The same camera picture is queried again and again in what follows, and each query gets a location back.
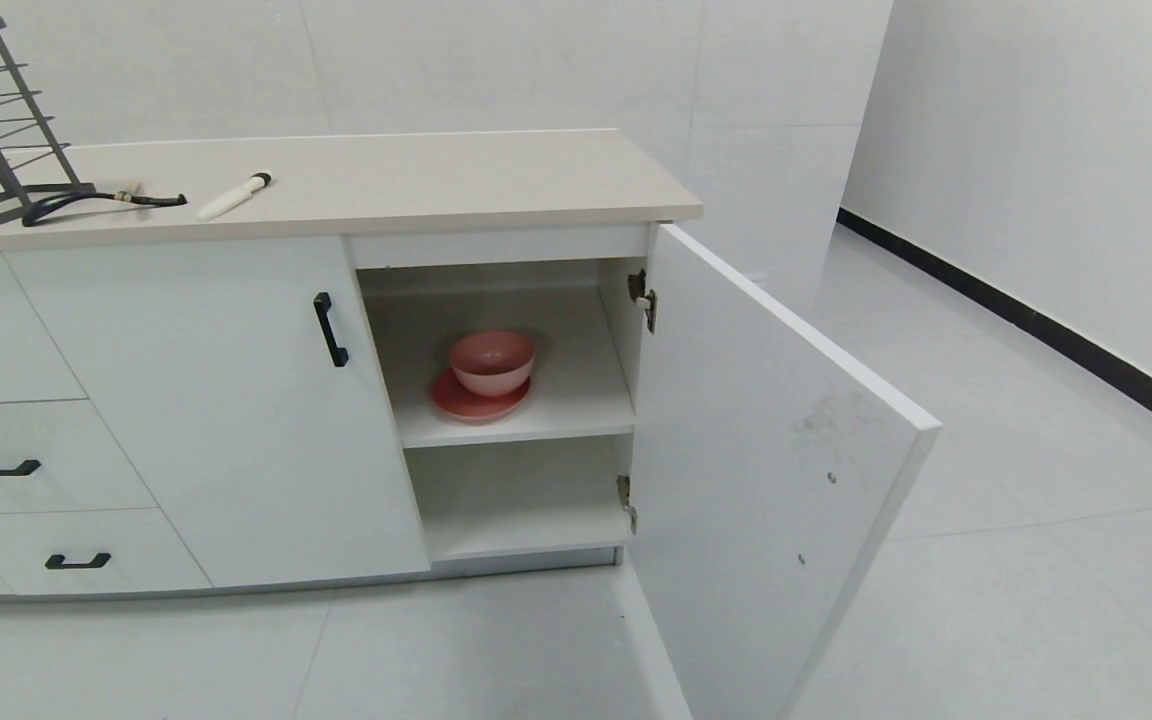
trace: white wall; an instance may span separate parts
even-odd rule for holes
[[[1152,0],[896,0],[844,206],[1152,374]]]
[[[890,0],[0,0],[61,141],[621,127],[808,306]]]

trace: red plate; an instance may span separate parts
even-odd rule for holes
[[[430,389],[430,400],[434,401],[439,410],[448,414],[452,418],[464,420],[465,423],[490,423],[499,420],[508,414],[517,410],[522,401],[526,400],[526,394],[531,392],[531,378],[526,379],[518,388],[508,395],[500,397],[484,397],[467,391],[461,381],[456,379],[456,373],[448,367],[434,381],[434,388]]]

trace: metal hinge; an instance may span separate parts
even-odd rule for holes
[[[639,274],[630,275],[630,300],[647,314],[647,332],[655,332],[657,296],[649,290],[649,273],[639,270]]]
[[[626,515],[630,516],[630,535],[636,536],[639,533],[639,511],[630,505],[630,477],[628,475],[621,475],[616,478],[616,492],[621,495],[621,507],[626,510]]]

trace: countertop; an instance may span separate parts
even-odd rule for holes
[[[700,202],[616,129],[145,142],[71,147],[83,182],[183,192],[179,209],[79,200],[44,223],[0,225],[0,252],[319,234],[480,232],[700,217]],[[252,173],[274,182],[210,223],[198,210]],[[20,170],[63,181],[54,161]]]

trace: black cable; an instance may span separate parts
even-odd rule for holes
[[[63,209],[70,202],[90,200],[93,197],[99,197],[101,200],[130,202],[132,205],[149,205],[151,209],[173,209],[175,205],[184,205],[188,202],[184,199],[184,195],[175,197],[146,197],[143,195],[129,195],[128,192],[65,192],[31,202],[28,209],[24,209],[24,215],[20,215],[20,223],[26,228],[32,228],[33,225],[38,223],[38,220],[55,213],[56,210]]]

